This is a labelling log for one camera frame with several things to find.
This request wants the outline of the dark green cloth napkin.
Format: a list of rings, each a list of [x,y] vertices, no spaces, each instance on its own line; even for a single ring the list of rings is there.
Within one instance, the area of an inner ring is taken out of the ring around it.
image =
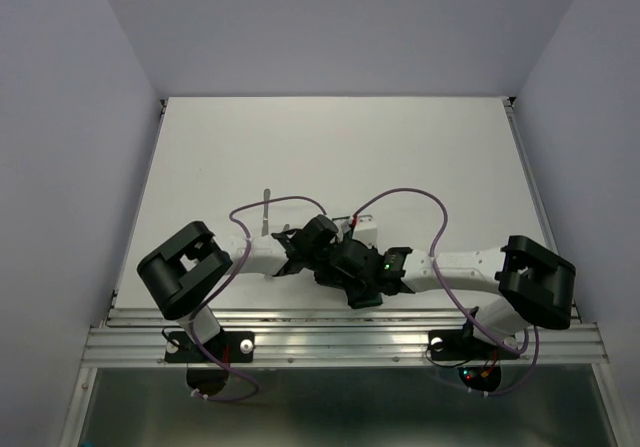
[[[357,309],[365,309],[365,308],[373,308],[378,307],[383,304],[382,296],[380,293],[368,293],[358,295],[349,295],[348,296],[348,305],[350,308]]]

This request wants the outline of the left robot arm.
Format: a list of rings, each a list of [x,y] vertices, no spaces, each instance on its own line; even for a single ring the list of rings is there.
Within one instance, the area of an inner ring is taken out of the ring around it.
[[[338,233],[322,214],[300,229],[253,239],[216,239],[204,222],[193,221],[144,257],[137,274],[163,317],[187,333],[191,353],[210,361],[221,353],[223,340],[208,307],[214,286],[240,274],[281,277],[310,269]]]

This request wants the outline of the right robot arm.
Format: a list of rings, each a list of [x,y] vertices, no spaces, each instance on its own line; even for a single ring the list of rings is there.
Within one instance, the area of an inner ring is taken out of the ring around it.
[[[463,351],[482,357],[495,346],[519,355],[515,337],[530,327],[566,330],[571,324],[575,266],[526,236],[505,246],[472,252],[424,252],[408,247],[379,253],[345,239],[329,266],[346,278],[354,309],[377,303],[380,295],[445,292],[466,319]]]

